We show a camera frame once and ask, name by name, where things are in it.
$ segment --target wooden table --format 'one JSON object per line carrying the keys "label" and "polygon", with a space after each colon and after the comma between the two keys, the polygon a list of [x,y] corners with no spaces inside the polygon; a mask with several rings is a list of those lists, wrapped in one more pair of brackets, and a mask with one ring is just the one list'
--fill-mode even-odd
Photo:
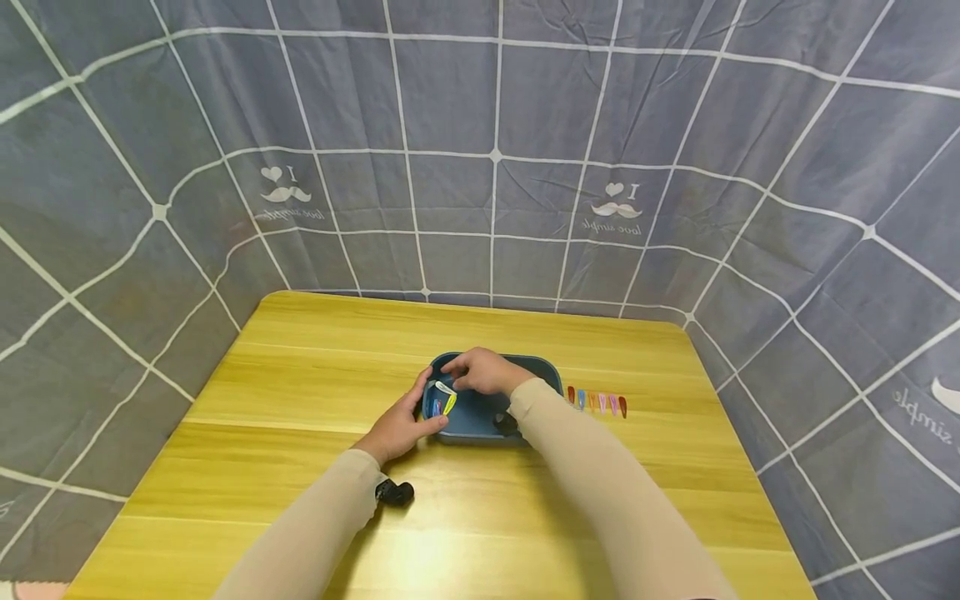
{"label": "wooden table", "polygon": [[[604,422],[646,466],[742,600],[812,600],[697,354],[672,324],[297,292],[269,296],[66,598],[205,599],[244,550],[438,354],[550,360],[564,385],[616,392]],[[613,598],[600,548],[529,448],[430,441],[327,598]]]}

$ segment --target heart logo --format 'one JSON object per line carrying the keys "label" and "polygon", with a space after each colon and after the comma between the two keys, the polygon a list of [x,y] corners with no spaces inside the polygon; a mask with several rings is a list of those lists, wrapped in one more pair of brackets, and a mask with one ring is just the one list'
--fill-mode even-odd
{"label": "heart logo", "polygon": [[279,167],[272,167],[270,169],[263,167],[260,169],[260,175],[272,181],[273,183],[276,183],[276,181],[283,176],[283,171]]}

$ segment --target gray curtain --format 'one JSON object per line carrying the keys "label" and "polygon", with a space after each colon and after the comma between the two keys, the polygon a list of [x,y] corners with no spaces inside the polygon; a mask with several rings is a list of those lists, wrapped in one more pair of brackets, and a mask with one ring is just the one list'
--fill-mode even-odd
{"label": "gray curtain", "polygon": [[0,581],[70,581],[291,288],[680,325],[819,596],[955,600],[958,27],[0,1]]}

